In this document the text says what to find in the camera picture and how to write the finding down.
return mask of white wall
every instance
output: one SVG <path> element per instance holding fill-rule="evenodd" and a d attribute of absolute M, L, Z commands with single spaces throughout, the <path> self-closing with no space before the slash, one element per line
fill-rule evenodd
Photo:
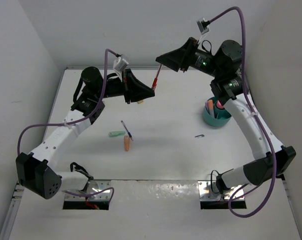
<path fill-rule="evenodd" d="M 302 235 L 302 0 L 281 0 L 267 20 L 247 66 L 260 112 L 296 158 L 285 177 Z"/>
<path fill-rule="evenodd" d="M 17 140 L 30 124 L 47 122 L 61 71 L 17 0 L 0 0 L 0 231 L 17 181 Z M 30 130 L 29 151 L 44 129 Z"/>
<path fill-rule="evenodd" d="M 44 46 L 62 67 L 101 65 L 104 49 L 126 54 L 134 66 L 199 37 L 196 20 L 228 7 L 242 8 L 248 46 L 256 39 L 275 0 L 19 0 Z M 211 25 L 217 49 L 225 39 L 240 41 L 236 12 Z"/>

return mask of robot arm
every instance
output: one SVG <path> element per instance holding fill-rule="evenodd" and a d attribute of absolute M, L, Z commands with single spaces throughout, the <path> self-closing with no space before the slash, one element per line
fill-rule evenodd
<path fill-rule="evenodd" d="M 242 90 L 242 79 L 237 74 L 242 59 L 242 48 L 239 43 L 226 40 L 217 53 L 212 55 L 210 52 L 198 49 L 198 46 L 198 40 L 189 38 L 181 48 L 157 57 L 156 61 L 176 72 L 179 69 L 185 72 L 191 66 L 213 76 L 214 80 L 210 86 L 214 96 L 233 116 L 250 144 L 255 160 L 219 174 L 213 188 L 222 194 L 238 185 L 250 183 L 258 186 L 272 177 L 273 164 L 268 142 L 247 106 Z M 248 98 L 253 103 L 251 95 L 248 95 Z M 295 150 L 291 146 L 284 147 L 261 116 L 259 119 L 270 135 L 276 153 L 276 173 L 280 175 L 295 157 Z"/>
<path fill-rule="evenodd" d="M 104 98 L 122 95 L 125 102 L 129 104 L 155 96 L 154 91 L 136 79 L 129 68 L 115 70 L 116 74 L 108 75 Z M 83 83 L 85 86 L 82 94 L 77 98 Z M 65 123 L 81 119 L 95 109 L 101 95 L 102 83 L 103 78 L 96 67 L 88 67 L 82 71 L 73 98 L 74 104 L 64 118 Z M 55 169 L 60 156 L 96 121 L 104 107 L 102 103 L 95 114 L 84 121 L 57 127 L 29 154 L 21 153 L 16 159 L 20 184 L 45 199 L 52 198 L 58 191 L 85 190 L 88 180 L 93 178 L 86 171 L 79 169 L 72 171 L 73 163 L 72 172 L 57 172 Z"/>

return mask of green object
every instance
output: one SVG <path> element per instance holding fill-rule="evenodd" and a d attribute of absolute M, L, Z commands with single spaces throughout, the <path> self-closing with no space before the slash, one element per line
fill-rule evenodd
<path fill-rule="evenodd" d="M 202 114 L 203 119 L 210 126 L 213 126 L 213 127 L 214 126 L 215 127 L 224 126 L 230 120 L 231 114 L 225 109 L 218 109 L 216 107 L 216 103 L 217 103 L 216 97 L 211 97 L 210 99 L 213 100 L 214 115 L 217 118 L 212 117 L 210 115 L 210 113 L 206 110 L 206 108 L 204 107 L 203 114 Z"/>
<path fill-rule="evenodd" d="M 109 137 L 117 137 L 117 136 L 123 136 L 125 135 L 125 131 L 111 131 L 109 132 Z"/>

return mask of green marker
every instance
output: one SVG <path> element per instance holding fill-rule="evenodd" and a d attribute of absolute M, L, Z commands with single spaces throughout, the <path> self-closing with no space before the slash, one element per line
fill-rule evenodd
<path fill-rule="evenodd" d="M 111 131 L 109 132 L 109 137 L 117 137 L 117 136 L 123 136 L 125 135 L 125 131 Z"/>

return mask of blue pen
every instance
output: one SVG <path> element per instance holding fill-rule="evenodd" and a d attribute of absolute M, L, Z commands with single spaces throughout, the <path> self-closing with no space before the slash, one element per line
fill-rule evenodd
<path fill-rule="evenodd" d="M 125 123 L 123 121 L 121 121 L 123 127 L 125 128 L 125 130 L 127 131 L 127 134 L 129 135 L 130 139 L 133 141 L 133 137 L 131 135 L 131 133 L 127 130 L 127 127 L 125 126 Z"/>

